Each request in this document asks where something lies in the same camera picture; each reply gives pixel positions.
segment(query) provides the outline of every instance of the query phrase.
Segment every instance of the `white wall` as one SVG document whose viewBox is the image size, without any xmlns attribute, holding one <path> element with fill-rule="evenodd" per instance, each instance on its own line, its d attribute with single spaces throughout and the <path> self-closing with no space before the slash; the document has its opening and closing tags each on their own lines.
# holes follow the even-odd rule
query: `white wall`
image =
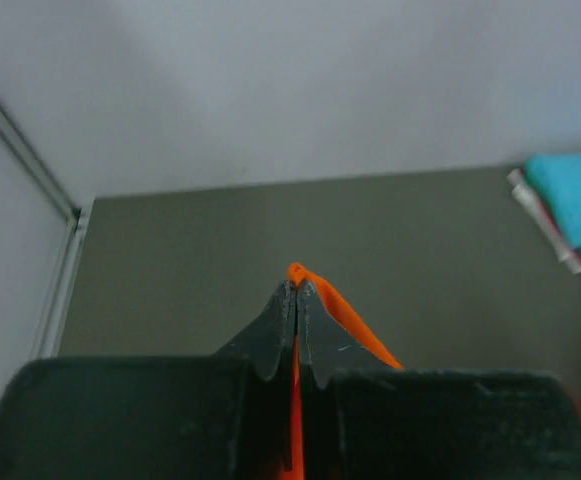
<svg viewBox="0 0 581 480">
<path fill-rule="evenodd" d="M 581 0 L 0 0 L 0 96 L 81 199 L 581 147 Z"/>
<path fill-rule="evenodd" d="M 0 143 L 0 394 L 30 359 L 65 232 Z"/>
</svg>

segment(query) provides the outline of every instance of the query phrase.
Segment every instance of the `folded cloth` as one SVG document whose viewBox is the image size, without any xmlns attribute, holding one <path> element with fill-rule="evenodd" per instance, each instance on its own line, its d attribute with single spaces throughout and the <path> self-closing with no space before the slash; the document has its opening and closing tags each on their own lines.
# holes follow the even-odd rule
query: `folded cloth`
<svg viewBox="0 0 581 480">
<path fill-rule="evenodd" d="M 539 193 L 568 243 L 581 252 L 581 154 L 533 156 L 526 181 Z"/>
</svg>

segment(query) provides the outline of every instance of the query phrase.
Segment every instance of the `gray floor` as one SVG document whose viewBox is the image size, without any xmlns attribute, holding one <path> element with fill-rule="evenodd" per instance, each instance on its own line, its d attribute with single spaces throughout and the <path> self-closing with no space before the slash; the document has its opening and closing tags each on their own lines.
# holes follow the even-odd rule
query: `gray floor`
<svg viewBox="0 0 581 480">
<path fill-rule="evenodd" d="M 409 367 L 551 370 L 581 398 L 581 275 L 500 169 L 100 200 L 62 355 L 208 354 L 294 261 Z"/>
</svg>

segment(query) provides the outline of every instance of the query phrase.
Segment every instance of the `orange strap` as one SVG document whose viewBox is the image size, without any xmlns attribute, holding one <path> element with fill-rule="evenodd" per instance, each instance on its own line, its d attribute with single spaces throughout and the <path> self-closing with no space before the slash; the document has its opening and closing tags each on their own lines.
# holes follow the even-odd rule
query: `orange strap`
<svg viewBox="0 0 581 480">
<path fill-rule="evenodd" d="M 350 306 L 346 299 L 341 296 L 337 290 L 328 283 L 324 278 L 306 270 L 306 268 L 299 264 L 293 263 L 288 267 L 288 279 L 293 281 L 297 286 L 301 285 L 304 280 L 313 282 L 321 299 L 325 304 L 330 315 L 345 328 L 350 335 L 356 338 L 359 343 L 370 350 L 377 358 L 384 361 L 394 368 L 402 368 L 401 364 L 392 356 L 388 349 L 379 341 L 379 339 L 372 333 L 372 330 L 363 323 L 363 320 L 357 312 Z M 282 480 L 303 480 L 305 478 L 305 467 L 303 463 L 303 424 L 301 420 L 301 384 L 299 382 L 299 347 L 297 339 L 294 343 L 294 391 L 292 400 L 292 470 L 289 472 L 279 472 L 279 477 Z"/>
<path fill-rule="evenodd" d="M 325 304 L 330 315 L 345 328 L 350 335 L 359 341 L 364 347 L 370 350 L 374 355 L 394 368 L 402 368 L 401 364 L 381 343 L 372 330 L 363 322 L 362 318 L 354 311 L 345 298 L 337 292 L 330 283 L 311 271 L 307 270 L 300 263 L 293 263 L 288 267 L 288 279 L 292 280 L 297 286 L 301 285 L 304 280 L 310 280 L 319 289 L 321 299 Z"/>
</svg>

